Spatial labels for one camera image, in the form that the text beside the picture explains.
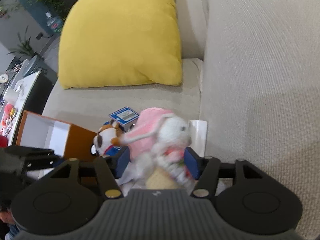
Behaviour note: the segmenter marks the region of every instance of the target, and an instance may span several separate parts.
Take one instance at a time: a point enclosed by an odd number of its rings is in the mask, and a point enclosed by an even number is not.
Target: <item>cardboard box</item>
[[[24,111],[16,145],[53,149],[64,159],[92,161],[91,146],[95,132],[65,121]]]

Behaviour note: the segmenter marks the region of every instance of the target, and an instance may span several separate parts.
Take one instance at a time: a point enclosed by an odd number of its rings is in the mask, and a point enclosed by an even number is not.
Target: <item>stuffed animal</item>
[[[194,180],[188,176],[183,164],[184,150],[191,144],[188,122],[172,111],[148,108],[140,113],[135,127],[122,134],[120,143],[128,145],[132,162],[118,181],[127,193],[131,187],[145,187],[168,181],[162,169],[187,190],[193,188]]]
[[[129,146],[131,159],[151,152],[167,153],[172,161],[178,161],[191,144],[189,124],[170,110],[147,108],[140,113],[134,128],[120,137],[120,143]]]
[[[92,153],[97,156],[115,155],[121,148],[120,136],[122,133],[123,131],[116,121],[111,120],[105,123],[93,138]]]

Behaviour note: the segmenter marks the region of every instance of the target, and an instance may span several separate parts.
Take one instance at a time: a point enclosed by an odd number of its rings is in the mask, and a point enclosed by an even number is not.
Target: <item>blue gripper pad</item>
[[[184,164],[187,166],[189,172],[191,173],[192,177],[196,180],[198,180],[201,176],[200,167],[198,165],[198,160],[200,157],[195,153],[195,151],[187,147],[184,150]]]
[[[115,168],[115,179],[121,178],[125,168],[127,167],[129,161],[130,161],[130,150],[129,147],[122,147],[122,149],[115,155],[117,156],[120,154],[118,157],[118,161],[116,163],[116,168]]]

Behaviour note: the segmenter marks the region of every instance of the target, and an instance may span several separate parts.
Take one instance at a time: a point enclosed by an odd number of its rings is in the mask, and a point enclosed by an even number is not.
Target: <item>person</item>
[[[9,232],[5,235],[5,240],[13,240],[13,238],[19,233],[19,229],[13,220],[11,211],[1,211],[0,220],[9,226]]]

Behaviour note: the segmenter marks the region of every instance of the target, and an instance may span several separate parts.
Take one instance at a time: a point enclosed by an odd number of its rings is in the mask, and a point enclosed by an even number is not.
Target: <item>water bottle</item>
[[[52,16],[50,12],[46,12],[45,15],[48,18],[47,26],[55,33],[61,33],[63,21],[58,16]]]

